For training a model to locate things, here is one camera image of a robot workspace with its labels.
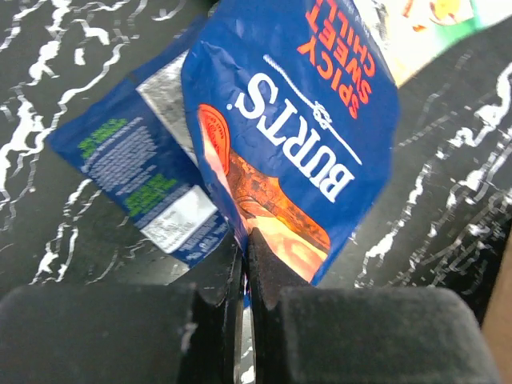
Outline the blue snack packet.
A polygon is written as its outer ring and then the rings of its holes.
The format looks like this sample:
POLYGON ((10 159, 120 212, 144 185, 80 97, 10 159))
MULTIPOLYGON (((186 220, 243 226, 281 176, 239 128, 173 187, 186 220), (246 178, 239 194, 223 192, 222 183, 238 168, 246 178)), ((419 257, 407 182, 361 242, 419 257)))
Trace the blue snack packet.
POLYGON ((47 139, 157 248, 189 266, 213 252, 228 231, 198 169, 183 106, 182 65, 205 23, 196 18, 163 52, 47 139))

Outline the blue Burts crisps packet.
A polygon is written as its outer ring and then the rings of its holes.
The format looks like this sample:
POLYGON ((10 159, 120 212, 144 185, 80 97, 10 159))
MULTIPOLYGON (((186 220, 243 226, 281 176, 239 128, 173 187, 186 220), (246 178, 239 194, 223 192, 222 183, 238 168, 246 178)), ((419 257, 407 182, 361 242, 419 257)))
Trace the blue Burts crisps packet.
POLYGON ((182 68, 186 123, 241 245, 319 282, 390 176, 398 89, 352 1, 221 1, 182 68))

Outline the green white snack bag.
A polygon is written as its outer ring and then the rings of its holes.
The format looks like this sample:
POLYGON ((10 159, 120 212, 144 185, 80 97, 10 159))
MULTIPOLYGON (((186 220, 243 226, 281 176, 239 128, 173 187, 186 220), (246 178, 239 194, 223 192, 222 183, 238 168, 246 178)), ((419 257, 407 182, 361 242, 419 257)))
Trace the green white snack bag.
POLYGON ((398 86, 456 42, 511 16, 510 1, 356 1, 398 86))

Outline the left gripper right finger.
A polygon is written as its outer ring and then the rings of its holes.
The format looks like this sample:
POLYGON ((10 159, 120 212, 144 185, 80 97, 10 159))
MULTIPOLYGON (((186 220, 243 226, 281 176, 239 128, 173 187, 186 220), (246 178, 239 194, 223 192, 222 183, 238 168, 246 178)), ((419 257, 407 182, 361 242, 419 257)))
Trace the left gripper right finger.
POLYGON ((478 322, 442 288, 321 289, 255 230, 247 247, 258 383, 498 383, 478 322))

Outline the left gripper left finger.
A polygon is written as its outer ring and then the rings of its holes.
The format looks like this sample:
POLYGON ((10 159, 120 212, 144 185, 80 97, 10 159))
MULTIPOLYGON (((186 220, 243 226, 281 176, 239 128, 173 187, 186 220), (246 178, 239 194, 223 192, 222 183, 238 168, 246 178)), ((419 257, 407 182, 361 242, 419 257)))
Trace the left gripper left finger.
POLYGON ((169 285, 24 286, 1 301, 4 383, 237 383, 242 252, 169 285))

